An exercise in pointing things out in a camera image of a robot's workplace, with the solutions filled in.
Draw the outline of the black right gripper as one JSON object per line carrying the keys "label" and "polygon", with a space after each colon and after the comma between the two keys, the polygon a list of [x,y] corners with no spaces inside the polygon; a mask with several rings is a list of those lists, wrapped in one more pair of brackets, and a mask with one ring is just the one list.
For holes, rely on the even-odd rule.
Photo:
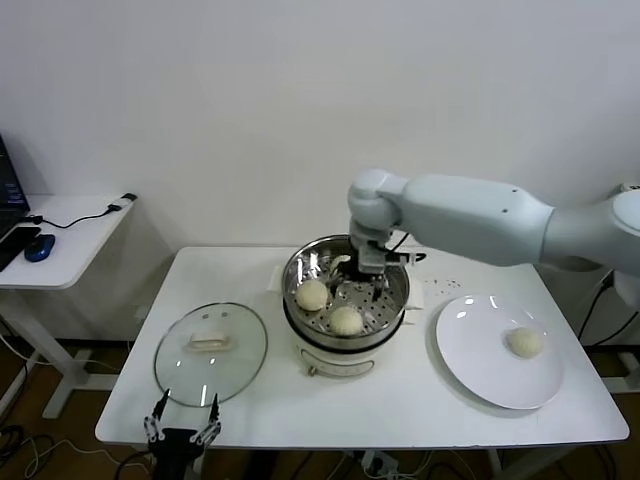
{"label": "black right gripper", "polygon": [[366,275],[377,275],[373,278],[373,300],[377,301],[388,287],[388,280],[383,273],[388,264],[397,261],[397,253],[380,247],[375,242],[361,243],[354,248],[354,251],[357,267],[351,262],[340,262],[331,267],[327,288],[330,291],[336,291],[341,284],[351,281],[358,271]]}

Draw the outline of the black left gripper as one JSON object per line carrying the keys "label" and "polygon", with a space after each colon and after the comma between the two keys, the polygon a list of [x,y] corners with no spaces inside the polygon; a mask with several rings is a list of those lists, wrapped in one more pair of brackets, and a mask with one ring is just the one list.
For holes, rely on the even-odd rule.
{"label": "black left gripper", "polygon": [[170,393],[170,389],[164,391],[151,415],[143,421],[148,449],[156,460],[153,480],[183,480],[188,468],[204,453],[205,446],[209,446],[221,432],[218,394],[214,396],[208,423],[200,431],[177,428],[162,430],[161,418]]}

